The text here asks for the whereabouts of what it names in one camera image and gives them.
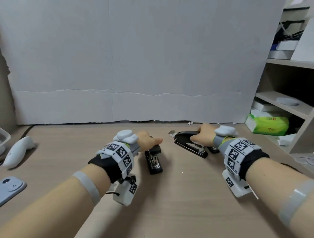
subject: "black stapler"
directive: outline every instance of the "black stapler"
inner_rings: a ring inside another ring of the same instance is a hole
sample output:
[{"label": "black stapler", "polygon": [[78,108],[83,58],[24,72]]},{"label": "black stapler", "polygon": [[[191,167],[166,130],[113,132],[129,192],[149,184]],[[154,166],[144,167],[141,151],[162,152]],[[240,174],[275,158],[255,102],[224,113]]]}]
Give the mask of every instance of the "black stapler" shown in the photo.
[{"label": "black stapler", "polygon": [[[198,131],[181,131],[176,132],[174,130],[169,132],[169,135],[175,139],[175,144],[183,147],[184,149],[196,154],[202,158],[206,158],[208,153],[205,151],[205,146],[199,145],[190,140],[192,135],[197,135]],[[209,151],[213,154],[219,153],[219,150],[215,147],[208,147]]]},{"label": "black stapler", "polygon": [[161,149],[159,145],[155,145],[150,150],[145,151],[145,157],[147,160],[148,170],[150,174],[159,174],[163,171],[157,155],[160,153]]}]

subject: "hand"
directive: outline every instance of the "hand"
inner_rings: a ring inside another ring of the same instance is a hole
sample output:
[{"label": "hand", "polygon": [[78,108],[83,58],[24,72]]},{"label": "hand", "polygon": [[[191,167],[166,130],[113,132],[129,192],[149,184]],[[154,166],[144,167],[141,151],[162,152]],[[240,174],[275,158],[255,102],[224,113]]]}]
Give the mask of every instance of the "hand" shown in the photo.
[{"label": "hand", "polygon": [[150,150],[155,145],[159,145],[163,139],[162,138],[151,138],[147,131],[140,131],[137,133],[138,136],[138,145],[140,147],[140,151],[144,152]]},{"label": "hand", "polygon": [[198,142],[205,146],[213,147],[213,139],[216,135],[214,132],[215,129],[216,127],[214,127],[213,125],[204,123],[198,128],[199,134],[191,136],[190,140]]}]

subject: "green tissue package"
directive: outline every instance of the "green tissue package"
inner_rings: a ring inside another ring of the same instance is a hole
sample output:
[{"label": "green tissue package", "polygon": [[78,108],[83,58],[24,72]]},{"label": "green tissue package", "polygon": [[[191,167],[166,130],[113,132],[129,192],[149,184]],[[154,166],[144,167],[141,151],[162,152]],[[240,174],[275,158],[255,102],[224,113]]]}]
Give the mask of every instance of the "green tissue package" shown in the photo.
[{"label": "green tissue package", "polygon": [[289,127],[289,120],[285,116],[255,117],[249,114],[245,122],[252,133],[283,136]]}]

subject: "cardboard backdrop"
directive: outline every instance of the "cardboard backdrop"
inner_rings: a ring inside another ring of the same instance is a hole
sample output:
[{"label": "cardboard backdrop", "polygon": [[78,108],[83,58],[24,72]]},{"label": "cardboard backdrop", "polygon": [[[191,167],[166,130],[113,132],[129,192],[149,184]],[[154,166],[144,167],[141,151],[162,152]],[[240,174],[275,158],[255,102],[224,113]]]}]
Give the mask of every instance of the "cardboard backdrop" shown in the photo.
[{"label": "cardboard backdrop", "polygon": [[20,124],[244,122],[285,0],[3,0]]}]

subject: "person's left hand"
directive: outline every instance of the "person's left hand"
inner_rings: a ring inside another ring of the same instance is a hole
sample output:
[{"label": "person's left hand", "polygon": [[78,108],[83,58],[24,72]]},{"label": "person's left hand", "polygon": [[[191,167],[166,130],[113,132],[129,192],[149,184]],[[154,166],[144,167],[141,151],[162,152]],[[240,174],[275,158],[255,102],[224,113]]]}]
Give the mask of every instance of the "person's left hand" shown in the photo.
[{"label": "person's left hand", "polygon": [[137,133],[138,136],[138,145],[140,147],[140,151],[144,152],[150,150],[155,145],[159,145],[163,139],[162,138],[151,138],[147,131],[140,131]]}]

